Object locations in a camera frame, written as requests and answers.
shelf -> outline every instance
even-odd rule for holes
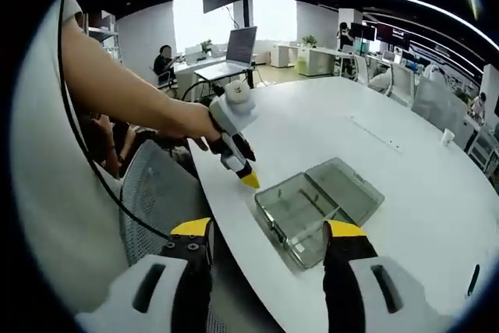
[[[94,39],[97,39],[99,42],[102,42],[108,39],[109,37],[118,35],[118,33],[116,33],[115,31],[98,29],[96,27],[89,27],[88,35],[90,35]]]

white sleeve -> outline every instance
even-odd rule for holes
[[[80,5],[76,0],[64,0],[64,12],[62,14],[62,21],[66,21],[69,17],[81,12]]]

